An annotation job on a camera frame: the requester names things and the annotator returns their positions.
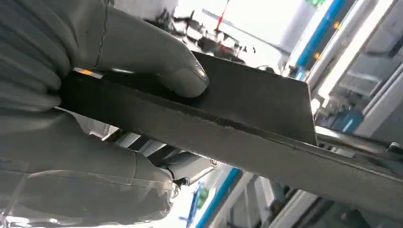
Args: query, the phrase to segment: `dark metal sheet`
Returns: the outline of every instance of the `dark metal sheet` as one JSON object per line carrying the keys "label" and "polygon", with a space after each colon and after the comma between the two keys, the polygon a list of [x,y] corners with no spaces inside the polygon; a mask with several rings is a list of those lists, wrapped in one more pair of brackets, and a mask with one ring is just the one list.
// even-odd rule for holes
{"label": "dark metal sheet", "polygon": [[[284,85],[271,87],[277,91],[275,94],[269,89],[256,85],[258,80],[253,76],[253,70],[249,71],[243,79],[234,77],[234,86],[231,84],[215,87],[215,76],[210,74],[214,66],[203,65],[203,67],[211,77],[211,86],[205,96],[210,93],[220,95],[221,93],[214,91],[215,89],[222,89],[228,93],[230,92],[228,87],[235,87],[246,97],[221,94],[221,97],[180,100],[174,95],[166,94],[166,98],[161,98],[141,92],[141,90],[145,91],[147,86],[131,89],[77,73],[71,74],[63,82],[60,91],[62,107],[319,196],[403,220],[403,213],[401,213],[403,211],[403,181],[400,178],[373,165],[344,158],[297,141],[311,144],[316,142],[315,133],[312,132],[312,117],[305,116],[311,125],[303,122],[305,118],[298,117],[305,115],[304,110],[309,109],[306,107],[306,102],[304,103],[304,100],[309,98],[304,84],[256,71],[256,74],[260,75],[259,80],[263,80],[260,82],[261,87],[272,80],[280,84],[281,81],[284,82]],[[216,67],[225,69],[219,64]],[[301,97],[300,103],[297,99],[288,98],[290,96]],[[203,110],[205,106],[202,101],[204,100],[210,100],[215,105],[207,111]],[[238,115],[249,107],[244,103],[253,105],[254,102],[260,102],[260,105],[247,111],[255,113],[256,120],[250,120],[246,118],[246,115]],[[263,102],[268,102],[272,106],[263,105]],[[232,115],[229,117],[230,111],[223,112],[226,108],[232,109]],[[289,121],[290,124],[273,127],[272,123],[284,120]]]}
{"label": "dark metal sheet", "polygon": [[203,110],[222,119],[316,145],[306,83],[230,61],[194,53],[210,78],[198,99],[184,99],[161,86],[152,74],[109,73],[103,79]]}

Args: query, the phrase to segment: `white panel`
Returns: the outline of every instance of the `white panel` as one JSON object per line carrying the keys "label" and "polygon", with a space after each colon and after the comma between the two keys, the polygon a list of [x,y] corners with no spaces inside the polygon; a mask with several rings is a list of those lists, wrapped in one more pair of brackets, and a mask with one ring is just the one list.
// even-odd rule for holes
{"label": "white panel", "polygon": [[154,19],[163,9],[173,12],[178,0],[115,0],[115,7],[130,15]]}

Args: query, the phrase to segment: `blue tube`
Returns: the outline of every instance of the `blue tube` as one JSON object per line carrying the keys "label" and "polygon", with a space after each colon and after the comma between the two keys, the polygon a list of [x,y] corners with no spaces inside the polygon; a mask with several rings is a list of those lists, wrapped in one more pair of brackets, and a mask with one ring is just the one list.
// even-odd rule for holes
{"label": "blue tube", "polygon": [[300,55],[297,61],[297,66],[306,67],[309,59],[314,55],[317,47],[322,42],[322,39],[325,36],[326,32],[329,30],[329,27],[333,25],[337,15],[341,11],[345,3],[346,0],[335,0],[332,3],[329,10],[320,22],[316,32]]}
{"label": "blue tube", "polygon": [[214,215],[214,212],[218,209],[218,206],[225,199],[225,196],[228,194],[230,188],[233,186],[240,172],[241,170],[232,168],[231,172],[228,174],[221,188],[215,194],[206,212],[203,214],[199,223],[196,225],[196,228],[207,227],[208,223],[213,219],[212,216]]}

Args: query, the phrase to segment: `gray glove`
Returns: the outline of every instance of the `gray glove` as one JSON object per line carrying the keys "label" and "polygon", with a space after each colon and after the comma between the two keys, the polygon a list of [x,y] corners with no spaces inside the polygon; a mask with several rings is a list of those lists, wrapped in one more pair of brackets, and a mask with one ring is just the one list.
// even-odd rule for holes
{"label": "gray glove", "polygon": [[2,0],[0,21],[3,222],[8,216],[46,227],[96,226],[166,216],[168,173],[84,134],[73,116],[54,107],[74,67],[152,72],[177,94],[198,96],[209,81],[193,54],[98,0]]}

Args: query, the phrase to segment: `metal rod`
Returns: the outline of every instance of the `metal rod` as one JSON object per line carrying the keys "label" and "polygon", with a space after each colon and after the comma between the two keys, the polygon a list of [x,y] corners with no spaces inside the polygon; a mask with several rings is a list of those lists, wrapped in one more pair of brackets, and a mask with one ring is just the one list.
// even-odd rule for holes
{"label": "metal rod", "polygon": [[115,144],[127,148],[131,144],[133,144],[138,138],[140,138],[140,135],[131,132],[126,132],[122,137],[120,137],[115,142]]}
{"label": "metal rod", "polygon": [[316,126],[315,130],[319,142],[330,144],[338,149],[377,159],[401,160],[403,158],[403,156],[387,151],[390,143],[381,144],[364,137],[345,134],[319,126]]}

